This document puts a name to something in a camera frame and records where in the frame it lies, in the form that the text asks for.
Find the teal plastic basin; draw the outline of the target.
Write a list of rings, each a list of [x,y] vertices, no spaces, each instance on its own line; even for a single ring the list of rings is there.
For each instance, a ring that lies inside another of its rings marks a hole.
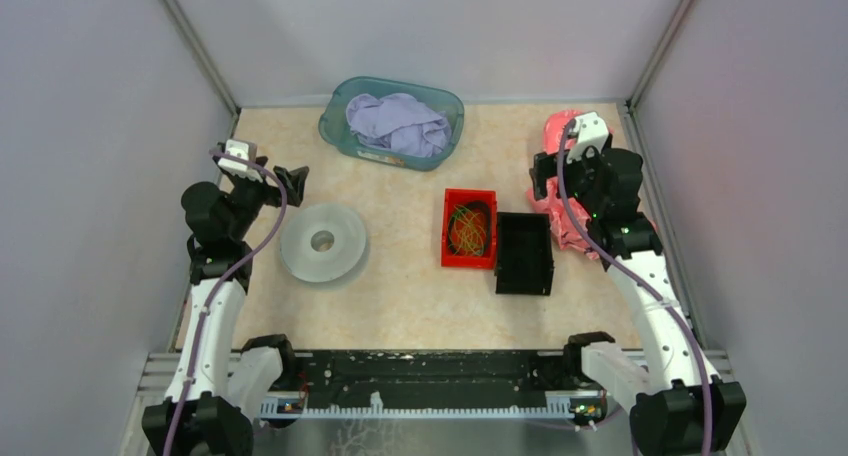
[[[432,171],[457,148],[464,116],[463,102],[449,91],[358,76],[334,90],[318,131],[344,155]]]

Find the black plastic bin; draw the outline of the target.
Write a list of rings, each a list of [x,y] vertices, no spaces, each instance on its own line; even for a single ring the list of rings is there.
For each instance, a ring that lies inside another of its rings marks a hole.
[[[537,213],[497,213],[495,293],[549,296],[555,271],[550,222]]]

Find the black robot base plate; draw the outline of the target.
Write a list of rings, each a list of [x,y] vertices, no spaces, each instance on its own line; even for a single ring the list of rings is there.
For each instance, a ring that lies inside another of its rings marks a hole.
[[[309,408],[542,407],[569,398],[606,411],[609,401],[567,370],[559,350],[311,350],[286,364],[275,389]]]

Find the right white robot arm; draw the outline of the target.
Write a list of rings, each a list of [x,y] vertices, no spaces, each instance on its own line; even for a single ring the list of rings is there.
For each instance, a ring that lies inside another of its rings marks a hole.
[[[640,209],[642,165],[621,148],[534,157],[535,199],[556,179],[558,195],[587,211],[578,232],[624,296],[646,361],[640,366],[607,335],[586,333],[570,338],[578,351],[564,359],[563,374],[576,388],[596,382],[613,397],[641,454],[710,455],[731,442],[747,398],[719,375],[685,320],[659,235]]]

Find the purple cloth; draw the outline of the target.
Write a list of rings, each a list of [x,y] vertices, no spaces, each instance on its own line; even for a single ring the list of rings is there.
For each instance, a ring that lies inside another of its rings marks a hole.
[[[453,135],[445,112],[406,93],[359,94],[347,104],[345,116],[360,144],[405,156],[441,154]]]

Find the red plastic bin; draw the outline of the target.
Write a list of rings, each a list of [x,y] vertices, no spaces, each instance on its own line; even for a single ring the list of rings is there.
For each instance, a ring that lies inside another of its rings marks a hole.
[[[447,188],[442,217],[441,266],[492,270],[496,261],[496,216],[495,191]]]

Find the pink patterned cloth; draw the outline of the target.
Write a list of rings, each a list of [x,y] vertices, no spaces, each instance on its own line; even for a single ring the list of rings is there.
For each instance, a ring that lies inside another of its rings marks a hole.
[[[559,163],[566,162],[567,151],[574,142],[566,141],[564,128],[572,118],[583,113],[587,112],[565,110],[551,115],[544,127],[542,152],[556,154]],[[612,201],[578,201],[565,193],[559,196],[557,191],[565,187],[557,177],[547,181],[547,198],[533,199],[532,181],[527,197],[536,212],[549,218],[551,234],[561,249],[574,249],[595,260],[600,258],[598,249],[622,259],[644,251],[660,255],[663,245],[655,224],[641,211],[643,158],[628,149],[615,147],[612,130],[608,127],[611,136],[605,147],[612,150],[605,160],[610,170]]]

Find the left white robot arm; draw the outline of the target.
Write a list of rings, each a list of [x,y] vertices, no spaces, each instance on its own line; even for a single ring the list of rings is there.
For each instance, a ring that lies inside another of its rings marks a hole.
[[[255,337],[232,366],[232,338],[245,303],[252,261],[272,240],[251,247],[245,235],[265,206],[283,217],[304,199],[309,169],[266,168],[266,158],[213,160],[230,180],[230,191],[211,182],[189,186],[181,196],[191,283],[186,340],[162,402],[148,406],[142,430],[156,455],[250,455],[260,408],[271,387],[285,390],[300,364],[283,334]]]

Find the grey plastic cable spool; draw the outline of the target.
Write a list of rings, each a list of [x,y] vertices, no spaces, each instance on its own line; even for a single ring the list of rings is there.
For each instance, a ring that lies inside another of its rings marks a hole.
[[[322,203],[298,212],[281,230],[283,266],[312,286],[340,286],[366,265],[369,238],[358,212],[340,203]]]

